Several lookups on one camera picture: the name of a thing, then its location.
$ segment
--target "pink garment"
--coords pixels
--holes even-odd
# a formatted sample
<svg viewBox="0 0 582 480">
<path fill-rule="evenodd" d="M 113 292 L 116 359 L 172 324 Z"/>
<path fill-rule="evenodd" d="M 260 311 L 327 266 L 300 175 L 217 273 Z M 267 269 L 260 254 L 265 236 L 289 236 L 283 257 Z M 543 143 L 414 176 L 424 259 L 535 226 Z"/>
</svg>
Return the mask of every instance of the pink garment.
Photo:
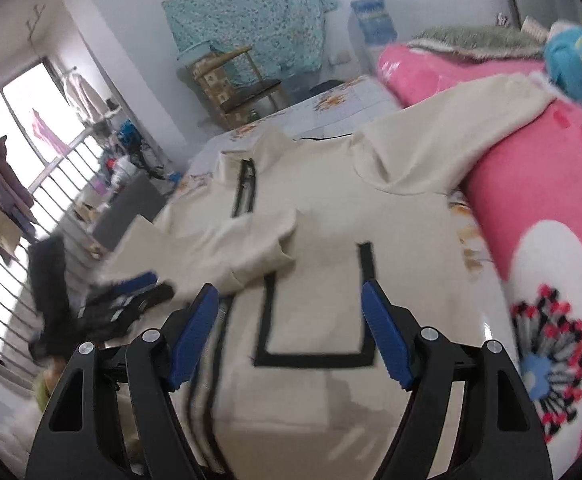
<svg viewBox="0 0 582 480">
<path fill-rule="evenodd" d="M 68 155 L 71 152 L 71 148 L 63 143 L 60 138 L 53 133 L 51 128 L 46 126 L 46 123 L 42 120 L 37 111 L 31 110 L 31 114 L 33 115 L 32 127 L 34 136 L 46 142 L 58 155 Z"/>
<path fill-rule="evenodd" d="M 404 104 L 411 105 L 459 82 L 495 73 L 529 74 L 540 68 L 542 64 L 535 61 L 454 64 L 396 45 L 381 56 L 378 73 Z M 532 333 L 539 309 L 556 313 L 548 326 L 534 332 L 555 342 L 545 347 L 551 354 L 560 346 L 560 327 L 566 329 L 565 336 L 582 330 L 582 108 L 563 100 L 553 102 L 537 120 L 486 153 L 467 176 L 465 190 L 505 296 L 516 308 L 512 312 L 518 316 L 518 327 L 526 326 L 524 330 Z M 554 300 L 549 299 L 552 290 L 559 294 Z M 545 303 L 538 303 L 539 298 Z M 565 324 L 560 321 L 562 313 Z M 520 330 L 515 334 L 520 343 Z M 574 357 L 559 372 L 562 382 L 552 386 L 557 400 L 551 407 L 546 397 L 543 407 L 536 400 L 543 397 L 532 395 L 531 385 L 547 381 L 546 376 L 533 375 L 529 382 L 527 374 L 533 371 L 522 363 L 546 431 L 556 479 L 582 452 L 582 342 L 566 351 Z M 566 374 L 580 379 L 565 383 Z M 567 398 L 573 399 L 572 404 L 560 408 L 561 399 Z"/>
<path fill-rule="evenodd" d="M 423 101 L 463 81 L 496 74 L 529 75 L 545 67 L 541 61 L 508 60 L 452 63 L 444 57 L 399 43 L 386 47 L 377 62 L 377 76 L 404 106 Z"/>
</svg>

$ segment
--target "wall outlet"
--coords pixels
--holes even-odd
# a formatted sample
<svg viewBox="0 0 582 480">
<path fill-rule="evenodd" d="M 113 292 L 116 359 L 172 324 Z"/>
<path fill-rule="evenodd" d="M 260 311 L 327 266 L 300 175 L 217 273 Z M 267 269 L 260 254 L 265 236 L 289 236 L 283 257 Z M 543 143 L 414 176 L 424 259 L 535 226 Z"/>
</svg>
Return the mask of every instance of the wall outlet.
<svg viewBox="0 0 582 480">
<path fill-rule="evenodd" d="M 341 50 L 336 54 L 329 56 L 329 64 L 331 66 L 345 65 L 351 62 L 351 53 L 348 50 Z"/>
</svg>

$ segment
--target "pink blanket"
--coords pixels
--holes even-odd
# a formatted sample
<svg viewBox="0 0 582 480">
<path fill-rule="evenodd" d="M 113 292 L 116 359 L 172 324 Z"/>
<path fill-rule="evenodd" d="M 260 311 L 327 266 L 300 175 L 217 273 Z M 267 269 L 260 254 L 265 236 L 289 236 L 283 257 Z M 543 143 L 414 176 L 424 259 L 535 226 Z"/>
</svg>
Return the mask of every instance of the pink blanket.
<svg viewBox="0 0 582 480">
<path fill-rule="evenodd" d="M 519 60 L 454 64 L 401 45 L 378 63 L 405 105 L 459 82 L 541 69 Z M 582 108 L 551 104 L 483 156 L 465 190 L 511 305 L 521 374 L 560 478 L 582 452 Z"/>
</svg>

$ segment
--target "wooden chair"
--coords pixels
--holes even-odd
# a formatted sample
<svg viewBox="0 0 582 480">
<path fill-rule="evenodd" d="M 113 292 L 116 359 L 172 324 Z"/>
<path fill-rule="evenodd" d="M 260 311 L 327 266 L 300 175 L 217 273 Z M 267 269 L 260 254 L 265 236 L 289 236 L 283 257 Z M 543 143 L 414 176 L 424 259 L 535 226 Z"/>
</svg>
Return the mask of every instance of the wooden chair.
<svg viewBox="0 0 582 480">
<path fill-rule="evenodd" d="M 279 111 L 281 108 L 273 98 L 275 92 L 282 97 L 282 108 L 289 106 L 289 99 L 281 86 L 282 81 L 262 77 L 249 54 L 251 49 L 251 46 L 243 46 L 226 54 L 211 52 L 191 66 L 193 78 L 202 87 L 230 130 L 248 123 L 253 105 L 261 99 L 268 98 L 274 110 Z M 247 57 L 258 81 L 245 88 L 235 88 L 226 76 L 224 65 L 242 55 Z"/>
</svg>

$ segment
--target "chair seat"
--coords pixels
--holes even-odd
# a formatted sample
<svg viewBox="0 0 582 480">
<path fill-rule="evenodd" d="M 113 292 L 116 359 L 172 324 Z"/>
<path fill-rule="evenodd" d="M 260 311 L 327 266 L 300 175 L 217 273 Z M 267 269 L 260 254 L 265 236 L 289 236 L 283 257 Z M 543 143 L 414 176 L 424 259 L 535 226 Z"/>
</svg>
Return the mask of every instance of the chair seat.
<svg viewBox="0 0 582 480">
<path fill-rule="evenodd" d="M 245 88 L 241 88 L 224 103 L 220 104 L 220 109 L 225 114 L 228 114 L 249 102 L 255 102 L 262 99 L 276 89 L 280 83 L 282 83 L 280 79 L 265 79 L 264 81 L 258 81 Z"/>
</svg>

